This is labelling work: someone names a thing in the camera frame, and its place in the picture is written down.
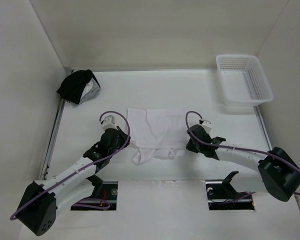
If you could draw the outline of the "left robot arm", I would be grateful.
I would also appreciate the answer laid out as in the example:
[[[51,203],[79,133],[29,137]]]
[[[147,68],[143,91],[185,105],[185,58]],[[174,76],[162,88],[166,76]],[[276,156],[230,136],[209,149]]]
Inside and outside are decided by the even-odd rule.
[[[98,199],[102,195],[103,181],[96,174],[130,143],[130,138],[119,127],[106,129],[100,141],[68,169],[49,180],[30,183],[14,217],[39,237],[64,210],[87,197]]]

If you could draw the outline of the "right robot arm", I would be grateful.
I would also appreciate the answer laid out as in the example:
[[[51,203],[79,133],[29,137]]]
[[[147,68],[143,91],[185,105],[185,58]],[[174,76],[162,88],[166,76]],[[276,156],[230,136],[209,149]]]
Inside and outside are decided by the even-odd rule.
[[[190,137],[187,150],[256,172],[256,179],[261,181],[259,192],[267,191],[275,199],[287,202],[300,186],[300,168],[279,147],[264,152],[235,145],[222,145],[226,139],[211,138],[202,124],[188,128],[187,134]]]

